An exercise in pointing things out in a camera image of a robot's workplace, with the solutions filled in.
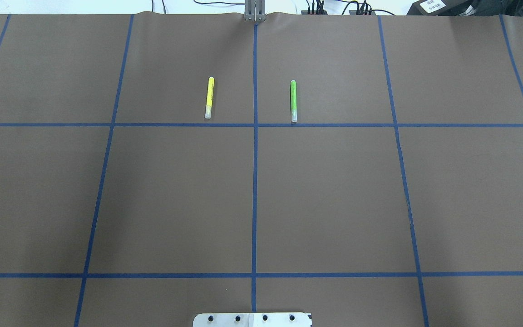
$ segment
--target marker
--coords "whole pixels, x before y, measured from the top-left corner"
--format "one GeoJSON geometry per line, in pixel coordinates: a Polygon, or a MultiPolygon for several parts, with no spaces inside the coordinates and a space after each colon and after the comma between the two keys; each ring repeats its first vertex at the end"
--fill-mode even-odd
{"type": "Polygon", "coordinates": [[[211,107],[213,106],[213,85],[215,79],[209,77],[209,84],[207,85],[207,104],[205,105],[205,119],[211,118],[211,107]]]}
{"type": "Polygon", "coordinates": [[[290,108],[292,109],[292,122],[297,123],[296,81],[290,82],[290,108]]]}

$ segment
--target green marker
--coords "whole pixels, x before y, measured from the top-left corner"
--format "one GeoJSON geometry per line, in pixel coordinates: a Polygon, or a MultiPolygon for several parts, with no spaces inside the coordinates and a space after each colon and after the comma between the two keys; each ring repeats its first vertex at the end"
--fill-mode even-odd
{"type": "Polygon", "coordinates": [[[290,82],[290,108],[292,109],[292,122],[297,123],[296,81],[290,82]]]}

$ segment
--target barcode label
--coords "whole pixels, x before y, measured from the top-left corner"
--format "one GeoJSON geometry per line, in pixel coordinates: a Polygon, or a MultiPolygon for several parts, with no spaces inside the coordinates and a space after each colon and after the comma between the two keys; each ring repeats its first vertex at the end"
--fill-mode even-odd
{"type": "Polygon", "coordinates": [[[421,8],[423,8],[427,13],[432,13],[445,7],[445,4],[442,2],[442,0],[427,0],[421,2],[420,5],[421,8]]]}

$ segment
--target white bracket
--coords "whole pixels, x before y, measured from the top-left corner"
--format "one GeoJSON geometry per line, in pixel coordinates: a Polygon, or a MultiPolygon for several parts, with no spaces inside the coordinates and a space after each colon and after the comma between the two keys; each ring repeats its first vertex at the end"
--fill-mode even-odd
{"type": "Polygon", "coordinates": [[[266,20],[266,0],[245,0],[243,17],[248,21],[266,20]]]}
{"type": "Polygon", "coordinates": [[[259,312],[198,314],[193,327],[312,327],[312,314],[304,312],[259,312]]]}

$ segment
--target horizontal blue line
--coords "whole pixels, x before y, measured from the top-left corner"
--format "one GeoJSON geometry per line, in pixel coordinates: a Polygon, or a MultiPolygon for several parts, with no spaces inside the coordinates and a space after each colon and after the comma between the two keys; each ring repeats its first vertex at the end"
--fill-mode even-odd
{"type": "MultiPolygon", "coordinates": [[[[253,128],[255,124],[233,123],[0,123],[0,127],[203,127],[203,128],[253,128]]],[[[393,123],[348,124],[258,124],[260,128],[391,128],[393,123]]],[[[439,124],[399,123],[399,128],[523,128],[523,124],[439,124]]]]}
{"type": "Polygon", "coordinates": [[[417,277],[415,272],[259,272],[257,278],[417,277]]]}
{"type": "MultiPolygon", "coordinates": [[[[422,272],[423,277],[523,276],[523,271],[422,272]]],[[[260,272],[257,278],[417,277],[415,272],[260,272]]],[[[81,273],[0,273],[0,278],[81,278],[81,273]]],[[[251,273],[89,273],[87,278],[251,278],[251,273]]]]}
{"type": "Polygon", "coordinates": [[[424,272],[423,277],[523,276],[523,271],[424,272]]]}
{"type": "Polygon", "coordinates": [[[89,273],[88,278],[251,278],[251,273],[89,273]]]}
{"type": "Polygon", "coordinates": [[[2,272],[0,278],[82,278],[81,273],[24,273],[2,272]]]}

